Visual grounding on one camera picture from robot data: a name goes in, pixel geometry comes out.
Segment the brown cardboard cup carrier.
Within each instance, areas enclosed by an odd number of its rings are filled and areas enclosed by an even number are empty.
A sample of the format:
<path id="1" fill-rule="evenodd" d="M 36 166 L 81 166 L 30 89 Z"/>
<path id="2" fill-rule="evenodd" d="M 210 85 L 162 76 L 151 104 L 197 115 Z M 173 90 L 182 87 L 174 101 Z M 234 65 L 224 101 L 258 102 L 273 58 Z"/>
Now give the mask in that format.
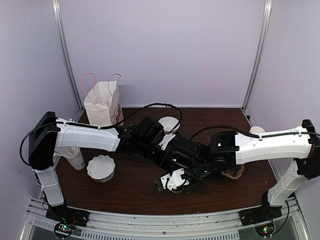
<path id="1" fill-rule="evenodd" d="M 234 167 L 229 167 L 228 169 L 221 171 L 220 174 L 231 180 L 237 180 L 242 176 L 244 170 L 245 170 L 245 167 L 243 164 L 241 164 L 241 165 L 236 165 Z"/>

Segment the white paper takeout bag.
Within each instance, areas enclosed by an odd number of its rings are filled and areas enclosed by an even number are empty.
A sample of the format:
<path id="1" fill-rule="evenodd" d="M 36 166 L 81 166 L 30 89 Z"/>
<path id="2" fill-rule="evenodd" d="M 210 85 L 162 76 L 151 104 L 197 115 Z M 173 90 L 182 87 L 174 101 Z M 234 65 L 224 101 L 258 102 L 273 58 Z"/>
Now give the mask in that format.
<path id="1" fill-rule="evenodd" d="M 82 89 L 86 90 L 84 80 L 93 76 L 93 87 L 85 92 L 84 108 L 90 125 L 108 127 L 124 119 L 118 82 L 122 75 L 112 74 L 107 81 L 97 82 L 96 76 L 88 72 L 82 76 Z"/>

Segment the black lidded coffee cup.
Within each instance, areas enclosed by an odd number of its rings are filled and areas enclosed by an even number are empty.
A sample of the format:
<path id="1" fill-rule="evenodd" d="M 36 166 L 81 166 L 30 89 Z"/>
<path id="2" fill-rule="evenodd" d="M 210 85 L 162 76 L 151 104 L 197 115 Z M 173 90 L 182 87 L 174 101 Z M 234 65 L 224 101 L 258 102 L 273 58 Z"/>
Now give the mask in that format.
<path id="1" fill-rule="evenodd" d="M 185 191 L 185 189 L 182 188 L 182 189 L 173 189 L 171 192 L 173 194 L 182 194 L 184 191 Z"/>

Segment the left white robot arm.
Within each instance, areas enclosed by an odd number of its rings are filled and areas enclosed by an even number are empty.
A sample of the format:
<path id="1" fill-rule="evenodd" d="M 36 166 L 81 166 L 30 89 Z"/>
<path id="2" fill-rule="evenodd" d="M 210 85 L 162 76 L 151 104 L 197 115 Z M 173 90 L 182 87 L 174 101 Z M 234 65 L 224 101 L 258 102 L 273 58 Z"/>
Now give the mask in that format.
<path id="1" fill-rule="evenodd" d="M 31 130 L 28 139 L 28 164 L 35 171 L 52 213 L 61 222 L 72 218 L 54 167 L 54 156 L 77 159 L 80 149 L 140 154 L 151 160 L 164 159 L 167 145 L 176 135 L 165 133 L 155 119 L 145 117 L 138 125 L 94 126 L 56 117 L 48 111 Z"/>

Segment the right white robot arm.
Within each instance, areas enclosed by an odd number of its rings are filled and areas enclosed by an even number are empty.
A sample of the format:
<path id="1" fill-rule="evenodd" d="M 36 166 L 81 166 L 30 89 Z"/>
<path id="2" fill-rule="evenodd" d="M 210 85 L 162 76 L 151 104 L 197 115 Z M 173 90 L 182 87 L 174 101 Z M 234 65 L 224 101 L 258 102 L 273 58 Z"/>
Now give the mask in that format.
<path id="1" fill-rule="evenodd" d="M 211 136 L 209 145 L 179 138 L 171 153 L 171 162 L 179 168 L 160 179 L 163 188 L 169 191 L 191 187 L 211 173 L 238 165 L 292 158 L 286 173 L 267 191 L 265 202 L 256 210 L 261 221 L 268 220 L 304 181 L 320 175 L 320 135 L 308 119 L 296 128 L 282 131 L 217 132 Z"/>

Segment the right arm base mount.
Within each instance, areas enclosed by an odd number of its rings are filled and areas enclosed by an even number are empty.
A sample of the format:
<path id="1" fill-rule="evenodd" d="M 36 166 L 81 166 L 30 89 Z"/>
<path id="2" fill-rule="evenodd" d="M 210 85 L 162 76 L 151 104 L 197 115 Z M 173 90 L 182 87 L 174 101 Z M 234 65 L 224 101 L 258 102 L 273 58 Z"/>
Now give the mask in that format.
<path id="1" fill-rule="evenodd" d="M 282 216 L 282 207 L 258 206 L 239 211 L 242 226 L 256 225 Z"/>

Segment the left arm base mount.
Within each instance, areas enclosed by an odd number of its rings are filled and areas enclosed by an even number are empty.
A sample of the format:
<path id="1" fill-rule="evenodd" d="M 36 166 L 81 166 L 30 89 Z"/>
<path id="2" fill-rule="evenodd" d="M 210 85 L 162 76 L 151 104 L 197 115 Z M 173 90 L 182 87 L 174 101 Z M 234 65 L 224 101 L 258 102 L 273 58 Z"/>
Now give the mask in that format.
<path id="1" fill-rule="evenodd" d="M 86 210 L 60 205 L 49 207 L 45 216 L 48 219 L 68 224 L 70 226 L 86 227 L 90 213 Z"/>

